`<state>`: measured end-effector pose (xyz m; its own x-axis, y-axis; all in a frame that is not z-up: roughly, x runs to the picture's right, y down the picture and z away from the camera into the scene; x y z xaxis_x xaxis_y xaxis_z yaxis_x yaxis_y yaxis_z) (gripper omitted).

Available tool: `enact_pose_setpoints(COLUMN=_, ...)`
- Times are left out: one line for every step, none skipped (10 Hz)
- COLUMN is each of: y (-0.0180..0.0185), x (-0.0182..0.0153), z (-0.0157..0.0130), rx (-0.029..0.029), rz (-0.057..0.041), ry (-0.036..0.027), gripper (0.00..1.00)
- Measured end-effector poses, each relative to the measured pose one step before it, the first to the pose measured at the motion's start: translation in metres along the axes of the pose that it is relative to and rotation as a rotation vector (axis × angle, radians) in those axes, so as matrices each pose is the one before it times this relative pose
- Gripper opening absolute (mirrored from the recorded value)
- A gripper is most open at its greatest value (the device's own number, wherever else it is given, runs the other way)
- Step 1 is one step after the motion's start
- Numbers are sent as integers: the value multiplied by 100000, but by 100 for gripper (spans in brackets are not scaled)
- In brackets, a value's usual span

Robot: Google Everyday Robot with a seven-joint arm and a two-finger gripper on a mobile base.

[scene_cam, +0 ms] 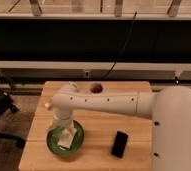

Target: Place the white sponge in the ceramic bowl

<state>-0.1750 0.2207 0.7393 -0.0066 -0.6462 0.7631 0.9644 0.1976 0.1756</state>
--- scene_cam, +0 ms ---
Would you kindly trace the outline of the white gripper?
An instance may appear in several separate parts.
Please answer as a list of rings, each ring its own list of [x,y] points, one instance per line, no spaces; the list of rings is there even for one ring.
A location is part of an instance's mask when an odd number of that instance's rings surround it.
[[[69,110],[53,109],[53,118],[48,130],[51,131],[57,127],[66,129],[71,135],[74,134],[74,124],[72,112]]]

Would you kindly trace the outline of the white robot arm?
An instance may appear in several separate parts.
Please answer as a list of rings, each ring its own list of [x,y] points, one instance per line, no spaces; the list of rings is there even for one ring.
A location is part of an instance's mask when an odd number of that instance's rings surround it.
[[[51,126],[72,129],[77,109],[136,115],[152,125],[152,171],[191,171],[191,88],[171,86],[154,92],[84,94],[72,82],[45,104],[54,110]]]

